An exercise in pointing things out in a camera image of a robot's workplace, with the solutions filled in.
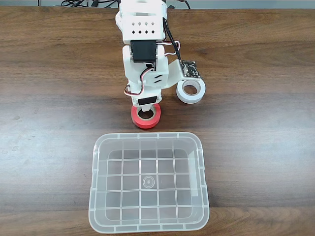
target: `white wall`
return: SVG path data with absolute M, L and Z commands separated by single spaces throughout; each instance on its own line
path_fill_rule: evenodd
M 59 5 L 61 0 L 40 0 L 42 6 Z M 314 0 L 188 0 L 190 6 L 196 9 L 234 9 L 234 8 L 315 8 Z M 184 3 L 168 0 L 168 5 L 176 8 L 186 8 Z M 37 0 L 0 0 L 1 5 L 37 6 Z

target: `tape roll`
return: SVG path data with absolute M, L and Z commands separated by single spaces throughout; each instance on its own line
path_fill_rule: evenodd
M 132 106 L 131 108 L 131 118 L 132 122 L 137 125 L 141 129 L 151 129 L 156 126 L 161 118 L 161 107 L 159 104 L 154 104 L 151 107 L 151 111 L 153 111 L 153 116 L 149 119 L 143 119 L 139 116 L 140 107 Z
M 196 88 L 197 93 L 196 94 L 188 94 L 185 92 L 184 87 L 185 86 L 193 86 Z M 194 104 L 199 102 L 203 95 L 205 95 L 206 92 L 206 85 L 203 82 L 202 79 L 199 80 L 181 80 L 177 84 L 176 94 L 178 98 L 187 104 Z

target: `circuit board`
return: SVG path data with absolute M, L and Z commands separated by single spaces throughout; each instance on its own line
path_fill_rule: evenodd
M 183 60 L 182 63 L 183 63 L 183 73 L 185 77 L 200 78 L 195 61 Z

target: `white tape roll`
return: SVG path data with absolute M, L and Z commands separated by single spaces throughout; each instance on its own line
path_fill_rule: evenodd
M 185 92 L 184 87 L 189 86 L 189 85 L 197 89 L 196 94 L 191 95 Z M 177 89 L 176 89 L 178 98 L 182 102 L 185 102 L 187 104 L 194 104 L 194 103 L 199 102 L 202 99 L 203 95 L 205 95 L 205 92 L 206 92 L 206 85 L 202 79 L 181 80 L 180 82 L 178 82 Z

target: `tape roll hole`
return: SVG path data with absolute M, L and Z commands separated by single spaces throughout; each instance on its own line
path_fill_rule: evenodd
M 137 114 L 138 114 L 139 118 L 142 120 L 151 120 L 156 115 L 156 109 L 154 106 L 152 106 L 149 111 L 144 112 L 141 110 L 140 107 L 138 107 L 137 108 Z
M 201 91 L 201 87 L 197 81 L 188 80 L 183 83 L 183 91 L 187 95 L 196 95 Z

